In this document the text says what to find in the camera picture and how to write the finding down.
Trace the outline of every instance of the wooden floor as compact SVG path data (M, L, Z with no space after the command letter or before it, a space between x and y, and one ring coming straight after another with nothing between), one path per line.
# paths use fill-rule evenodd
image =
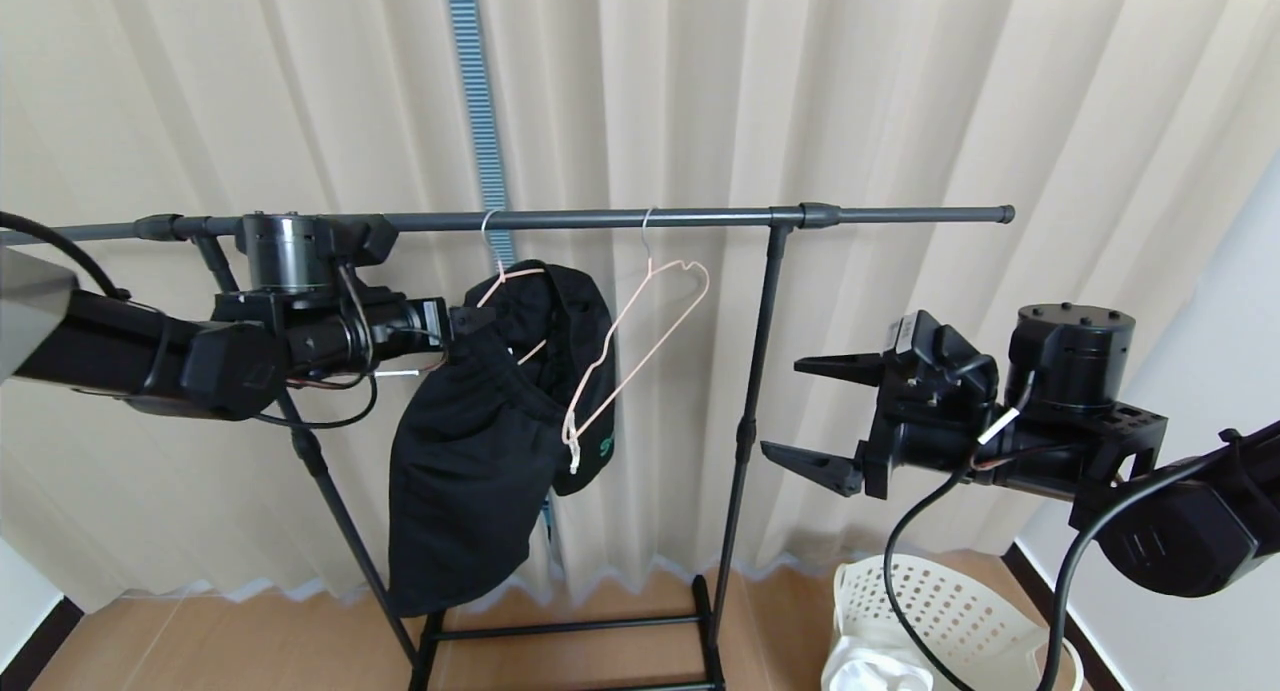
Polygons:
M942 563L978 578L1039 618L998 558L950 554ZM831 581L781 569L759 582L735 577L721 632L733 691L813 691L831 640ZM604 582L576 610L508 594L483 614L451 616L447 628L481 628L692 609L685 582L654 573L641 595ZM421 622L412 622L415 635ZM543 691L699 678L694 624L471 640L444 644L431 688ZM367 592L294 603L261 594L120 599L79 623L35 691L403 690L408 664Z

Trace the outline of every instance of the curtain fold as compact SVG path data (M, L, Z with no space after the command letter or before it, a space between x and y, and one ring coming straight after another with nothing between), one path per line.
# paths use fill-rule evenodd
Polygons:
M1015 203L1010 226L841 226L788 241L760 438L851 454L874 394L791 371L876 351L928 308L1004 363L1020 305L1138 317L1130 372L1194 289L1280 141L1280 0L480 0L512 212ZM63 223L151 212L479 211L447 0L0 0L0 205ZM553 499L517 573L584 595L603 573L717 560L760 276L762 229L649 230L695 258L705 302L627 386L617 458ZM517 232L626 302L632 230ZM237 273L243 258L227 246ZM142 302L205 319L183 244L90 252ZM36 253L55 258L50 250ZM488 276L479 234L402 235L371 284L447 296ZM631 369L698 293L660 276L620 331ZM389 445L413 381L323 434L385 569ZM301 392L306 418L362 390ZM223 591L361 578L278 427L145 417L20 381L0 392L0 531L77 604L207 580ZM841 499L759 457L736 560L876 552L937 473ZM1036 502L963 489L910 544L1001 552Z

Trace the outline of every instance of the dark baseboard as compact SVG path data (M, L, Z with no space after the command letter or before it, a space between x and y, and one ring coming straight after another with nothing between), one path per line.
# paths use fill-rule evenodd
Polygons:
M1027 591L1027 595L1030 596L1042 617L1047 619L1053 609L1053 590L1036 571L1018 544L1011 545L1001 559L1023 590ZM1124 691L1124 687L1116 681L1115 673L1111 672L1111 667L1102 660L1097 649L1080 632L1080 627L1070 614L1066 617L1066 640L1079 651L1080 663L1084 665L1084 678L1093 686L1093 691Z
M77 604L63 598L54 607L54 610L49 612L31 639L23 644L18 655L9 662L4 671L0 671L0 690L27 691L31 688L36 677L45 671L83 614Z

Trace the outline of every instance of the clothes rack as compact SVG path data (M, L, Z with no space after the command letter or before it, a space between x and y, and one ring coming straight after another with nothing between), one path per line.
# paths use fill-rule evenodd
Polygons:
M479 232L484 212L393 212L383 214L399 232ZM306 427L291 430L293 449L306 466L324 495L329 512L347 541L361 573L369 582L378 605L402 646L411 664L410 691L425 691L435 662L435 653L442 642L465 641L470 639L493 639L499 636L526 636L543 633L575 633L585 631L635 628L643 626L666 626L696 623L701 642L704 677L694 682L672 682L641 686L620 686L600 691L692 691L724 690L724 672L719 658L719 627L724 613L726 591L730 582L733 544L737 536L737 522L742 508L742 491L746 486L746 470L751 459L751 449L756 439L755 412L760 398L760 385L764 376L764 358L769 344L769 330L773 322L773 308L777 301L778 280L782 276L782 257L786 252L787 237L795 230L819 230L845 223L937 223L937 221L995 221L1010 223L1014 209L964 207L964 209L841 209L828 203L800 203L790 207L764 209L607 209L607 211L526 211L493 214L488 229L493 230L563 230L563 229L639 229L648 216L649 226L768 226L769 237L765 255L763 289L755 322L755 340L751 348L750 372L746 384L746 399L742 417L735 433L733 477L730 486L730 502L724 520L724 536L721 546L721 563L717 572L716 598L710 599L707 580L695 576L691 585L694 613L618 618L612 621L549 623L536 626L517 626L506 628L484 628L468 631L444 631L444 618L448 612L430 614L424 624L417 646L413 645L404 623L390 610L387 600L387 587L369 555L346 503L325 465L320 440ZM58 229L70 241L192 241L198 246L210 273L221 290L237 290L234 276L219 244L211 239L219 235L232 235L239 218L187 218L178 214L141 218L133 223L97 223L87 226L61 226ZM4 244L37 243L32 237L15 234L0 235ZM284 392L279 399L284 418L300 421L293 399Z

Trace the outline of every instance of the perforated plastic basket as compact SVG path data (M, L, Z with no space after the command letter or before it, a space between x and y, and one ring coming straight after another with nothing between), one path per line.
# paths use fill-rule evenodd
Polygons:
M883 557L845 564L836 571L836 633L891 639L913 647L884 594ZM1036 650L1048 641L1048 630L1015 609L1000 594L964 573L928 559L893 554L893 591L924 642L947 668L979 691L1027 691L1039 682ZM1064 642L1074 674L1069 688L1079 691L1080 656ZM955 691L934 669L933 687Z

